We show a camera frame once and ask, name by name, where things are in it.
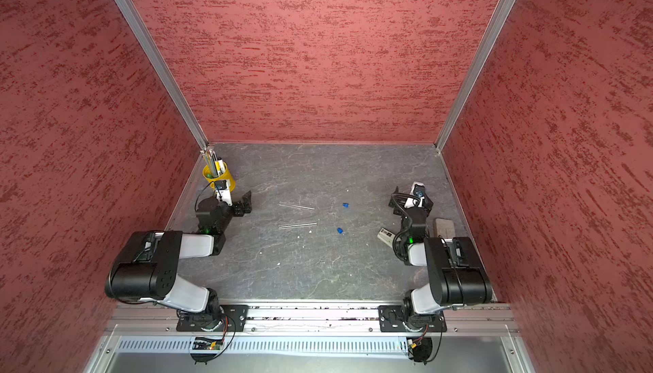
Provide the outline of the clear test tube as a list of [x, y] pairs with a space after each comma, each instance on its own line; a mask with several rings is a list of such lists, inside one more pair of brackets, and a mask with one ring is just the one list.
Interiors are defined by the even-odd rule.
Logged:
[[290, 230], [291, 228], [311, 228], [315, 227], [317, 223], [298, 223], [298, 224], [283, 224], [279, 225], [279, 230]]
[[314, 209], [315, 209], [314, 207], [310, 207], [310, 206], [301, 206], [301, 205], [294, 205], [294, 204], [289, 204], [289, 203], [279, 203], [279, 206], [292, 208], [292, 209], [296, 209], [296, 210], [314, 211]]

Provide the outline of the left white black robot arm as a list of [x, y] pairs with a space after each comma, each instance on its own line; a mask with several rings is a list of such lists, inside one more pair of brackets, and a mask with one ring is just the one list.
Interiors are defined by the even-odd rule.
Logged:
[[182, 259], [217, 257], [226, 244], [233, 218], [253, 210], [252, 193], [239, 201], [209, 197], [197, 201], [198, 230], [141, 231], [120, 250], [105, 283], [105, 294], [119, 303], [155, 303], [175, 310], [183, 329], [213, 332], [226, 328], [225, 315], [214, 289], [198, 286], [178, 274]]

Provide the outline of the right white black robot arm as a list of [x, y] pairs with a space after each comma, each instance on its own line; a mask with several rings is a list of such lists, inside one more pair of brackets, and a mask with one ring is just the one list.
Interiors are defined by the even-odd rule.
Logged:
[[401, 218], [401, 229], [390, 244], [408, 266], [424, 267], [428, 283], [408, 291], [401, 307], [402, 322], [411, 330], [435, 323], [446, 309], [490, 303], [491, 281], [469, 237], [435, 236], [427, 225], [433, 202], [424, 192], [395, 191], [389, 206]]

